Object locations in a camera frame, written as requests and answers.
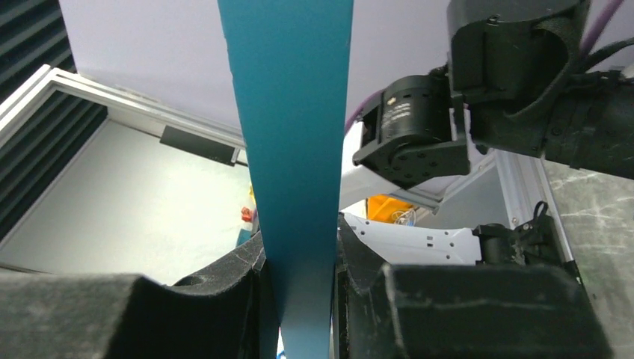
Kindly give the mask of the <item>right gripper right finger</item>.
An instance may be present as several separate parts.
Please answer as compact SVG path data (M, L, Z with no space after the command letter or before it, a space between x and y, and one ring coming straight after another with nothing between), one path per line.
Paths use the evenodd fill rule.
M391 263L338 218L336 358L611 358L585 290L553 266Z

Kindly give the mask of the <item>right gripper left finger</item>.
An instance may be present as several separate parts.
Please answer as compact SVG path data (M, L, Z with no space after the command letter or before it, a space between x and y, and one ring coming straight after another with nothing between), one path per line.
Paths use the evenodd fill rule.
M174 285L141 274L1 276L3 358L274 358L261 236Z

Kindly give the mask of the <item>blue wooden picture frame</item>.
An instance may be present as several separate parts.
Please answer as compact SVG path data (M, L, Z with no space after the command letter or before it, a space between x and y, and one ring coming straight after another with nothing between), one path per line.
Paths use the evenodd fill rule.
M327 358L351 1L220 1L288 358Z

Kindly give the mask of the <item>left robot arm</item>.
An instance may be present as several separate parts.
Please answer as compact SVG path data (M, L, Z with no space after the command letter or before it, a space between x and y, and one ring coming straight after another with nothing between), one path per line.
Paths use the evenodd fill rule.
M589 1L451 1L445 65L394 81L345 122L358 126L339 205L376 194L412 200L439 177L469 177L469 149L633 178L633 67L602 63L633 47L597 42L621 7L588 23Z

